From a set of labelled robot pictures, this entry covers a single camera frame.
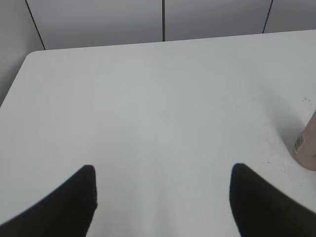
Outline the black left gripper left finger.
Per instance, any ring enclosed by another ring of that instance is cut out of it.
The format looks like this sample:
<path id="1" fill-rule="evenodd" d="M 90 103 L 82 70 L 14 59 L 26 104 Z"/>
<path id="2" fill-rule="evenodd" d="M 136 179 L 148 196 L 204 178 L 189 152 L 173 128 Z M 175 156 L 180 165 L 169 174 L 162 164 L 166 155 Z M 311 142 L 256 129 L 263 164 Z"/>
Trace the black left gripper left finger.
<path id="1" fill-rule="evenodd" d="M 85 165 L 32 207 L 0 226 L 2 237 L 84 237 L 97 208 L 96 172 Z"/>

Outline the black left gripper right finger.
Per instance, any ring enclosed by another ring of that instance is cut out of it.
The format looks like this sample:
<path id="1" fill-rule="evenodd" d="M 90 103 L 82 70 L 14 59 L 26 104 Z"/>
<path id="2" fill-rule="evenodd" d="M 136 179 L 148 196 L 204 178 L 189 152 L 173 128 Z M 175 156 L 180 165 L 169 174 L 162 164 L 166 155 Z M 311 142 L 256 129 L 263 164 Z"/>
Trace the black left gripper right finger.
<path id="1" fill-rule="evenodd" d="M 243 163 L 232 167 L 229 201 L 242 237 L 314 237 L 316 214 Z"/>

